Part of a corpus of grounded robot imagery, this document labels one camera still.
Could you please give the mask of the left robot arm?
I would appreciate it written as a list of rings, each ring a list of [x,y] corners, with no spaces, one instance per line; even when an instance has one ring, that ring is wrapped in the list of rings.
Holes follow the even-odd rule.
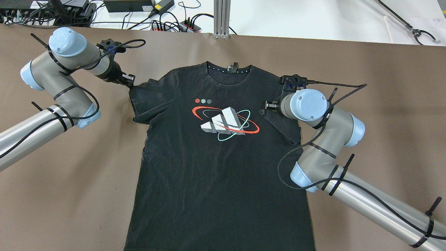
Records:
[[[34,90],[47,91],[55,104],[1,133],[1,170],[35,151],[72,127],[84,128],[101,117],[99,103],[72,78],[85,69],[105,82],[132,87],[114,55],[129,47],[113,40],[93,45],[68,27],[58,28],[45,44],[46,52],[29,61],[21,78]]]

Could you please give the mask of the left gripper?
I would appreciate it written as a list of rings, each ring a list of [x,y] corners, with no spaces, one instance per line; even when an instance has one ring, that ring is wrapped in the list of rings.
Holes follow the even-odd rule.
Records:
[[[107,70],[102,74],[103,81],[121,84],[128,88],[132,88],[134,86],[135,77],[136,76],[133,74],[124,73],[121,70],[120,65],[115,61],[110,62]]]

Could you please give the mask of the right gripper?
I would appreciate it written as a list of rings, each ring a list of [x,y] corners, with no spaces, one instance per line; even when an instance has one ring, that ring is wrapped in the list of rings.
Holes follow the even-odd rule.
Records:
[[[282,113],[280,108],[280,100],[266,101],[266,110],[271,110],[272,112]]]

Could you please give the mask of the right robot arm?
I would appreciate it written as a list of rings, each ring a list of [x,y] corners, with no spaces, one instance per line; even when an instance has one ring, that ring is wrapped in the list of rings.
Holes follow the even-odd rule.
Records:
[[[360,119],[314,89],[284,92],[265,107],[315,129],[313,138],[299,146],[302,155],[290,172],[293,189],[324,192],[415,250],[445,250],[445,225],[433,219],[439,198],[421,212],[350,173],[354,154],[338,164],[342,150],[355,146],[365,134]]]

